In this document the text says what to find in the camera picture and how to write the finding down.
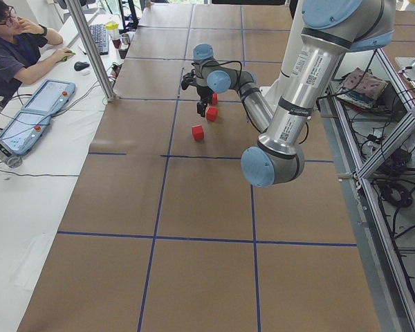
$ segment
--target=white table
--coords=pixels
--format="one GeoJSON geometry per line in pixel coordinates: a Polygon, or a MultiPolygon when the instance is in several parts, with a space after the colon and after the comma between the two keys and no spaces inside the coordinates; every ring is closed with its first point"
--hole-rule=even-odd
{"type": "MultiPolygon", "coordinates": [[[[105,20],[107,17],[99,15],[93,24],[105,20]]],[[[60,33],[67,42],[72,40],[76,29],[68,22],[60,33]]],[[[74,57],[57,64],[35,84],[21,87],[19,93],[33,93],[44,79],[51,78],[76,84],[75,95],[69,104],[83,96],[97,78],[92,68],[86,76],[74,71],[76,61],[89,61],[78,48],[79,43],[80,39],[71,46],[77,53],[74,57]]],[[[47,49],[44,57],[54,50],[47,49]]],[[[102,61],[105,68],[113,62],[122,62],[112,44],[102,61]]],[[[0,164],[0,169],[19,174],[69,175],[30,177],[0,172],[0,332],[16,331],[23,317],[105,104],[104,93],[98,86],[71,110],[51,121],[50,129],[24,156],[22,166],[9,169],[0,164]]],[[[2,114],[14,116],[20,108],[20,101],[13,100],[2,114]]],[[[9,121],[0,116],[0,127],[9,121]]]]}

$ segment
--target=hand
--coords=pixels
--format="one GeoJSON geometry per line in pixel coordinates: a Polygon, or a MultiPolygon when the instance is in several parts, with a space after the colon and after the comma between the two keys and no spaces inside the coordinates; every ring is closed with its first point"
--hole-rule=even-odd
{"type": "Polygon", "coordinates": [[[73,51],[71,51],[69,48],[59,48],[58,50],[56,50],[51,57],[55,60],[55,62],[60,62],[62,61],[64,58],[69,58],[69,57],[73,57],[75,53],[73,53],[73,51]]]}
{"type": "Polygon", "coordinates": [[[24,19],[23,17],[17,17],[17,21],[19,22],[21,33],[33,33],[34,35],[40,35],[44,31],[41,26],[28,19],[24,19]]]}

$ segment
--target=keyboard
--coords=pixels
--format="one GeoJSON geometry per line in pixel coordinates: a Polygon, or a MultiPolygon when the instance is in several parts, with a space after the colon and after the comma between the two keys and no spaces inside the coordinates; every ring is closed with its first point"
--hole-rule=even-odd
{"type": "Polygon", "coordinates": [[[109,53],[109,36],[104,24],[93,24],[89,26],[92,38],[100,55],[109,53]]]}

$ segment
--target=yellow lid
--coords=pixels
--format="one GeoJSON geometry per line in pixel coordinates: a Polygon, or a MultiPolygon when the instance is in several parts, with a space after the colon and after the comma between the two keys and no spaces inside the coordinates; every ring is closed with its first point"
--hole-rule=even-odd
{"type": "Polygon", "coordinates": [[[108,23],[106,23],[106,29],[107,30],[115,30],[118,29],[118,23],[114,22],[114,21],[110,21],[108,23]]]}

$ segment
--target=metal pole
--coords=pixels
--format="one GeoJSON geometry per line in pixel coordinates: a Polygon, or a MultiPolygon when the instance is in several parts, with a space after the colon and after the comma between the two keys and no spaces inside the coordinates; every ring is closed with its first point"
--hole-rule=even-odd
{"type": "Polygon", "coordinates": [[[77,27],[78,34],[82,38],[84,48],[89,55],[89,61],[92,64],[97,80],[104,91],[104,95],[108,102],[111,102],[116,96],[113,92],[111,83],[109,81],[107,72],[103,66],[102,59],[98,53],[97,46],[95,46],[94,39],[89,31],[88,22],[82,12],[82,7],[78,0],[66,0],[71,17],[77,27]]]}

